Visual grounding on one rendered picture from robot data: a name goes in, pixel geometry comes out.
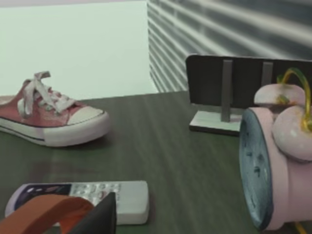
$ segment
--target canvas shoe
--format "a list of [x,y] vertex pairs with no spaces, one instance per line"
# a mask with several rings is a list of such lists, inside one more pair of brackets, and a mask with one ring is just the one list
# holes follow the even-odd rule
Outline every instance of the canvas shoe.
[[16,96],[0,96],[0,131],[51,147],[82,144],[107,134],[107,112],[45,86],[49,72],[26,80]]

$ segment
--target gray support bar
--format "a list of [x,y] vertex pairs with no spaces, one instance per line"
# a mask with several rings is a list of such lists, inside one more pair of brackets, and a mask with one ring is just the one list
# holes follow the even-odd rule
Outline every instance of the gray support bar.
[[261,86],[271,84],[273,75],[273,63],[264,62],[262,67]]
[[221,121],[231,121],[232,102],[232,60],[223,61],[222,93],[221,93]]

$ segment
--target remote control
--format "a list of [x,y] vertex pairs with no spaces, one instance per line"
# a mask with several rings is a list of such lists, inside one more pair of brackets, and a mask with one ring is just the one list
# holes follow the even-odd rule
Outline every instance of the remote control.
[[116,193],[118,225],[144,224],[147,221],[149,192],[146,181],[23,184],[11,196],[5,217],[38,195],[78,196],[96,206],[111,192]]

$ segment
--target white rubber sole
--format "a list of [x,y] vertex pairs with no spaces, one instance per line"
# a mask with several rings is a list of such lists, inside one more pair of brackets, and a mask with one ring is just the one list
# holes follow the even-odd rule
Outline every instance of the white rubber sole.
[[52,128],[32,127],[0,118],[0,131],[49,147],[83,144],[106,135],[110,127],[106,112],[85,122]]

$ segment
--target shoe toe cap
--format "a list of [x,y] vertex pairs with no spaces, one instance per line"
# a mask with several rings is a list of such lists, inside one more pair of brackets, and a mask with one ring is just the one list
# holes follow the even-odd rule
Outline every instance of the shoe toe cap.
[[94,117],[102,115],[103,110],[96,109],[90,106],[82,107],[80,110],[75,112],[68,120],[67,125],[73,125],[81,122],[88,121]]

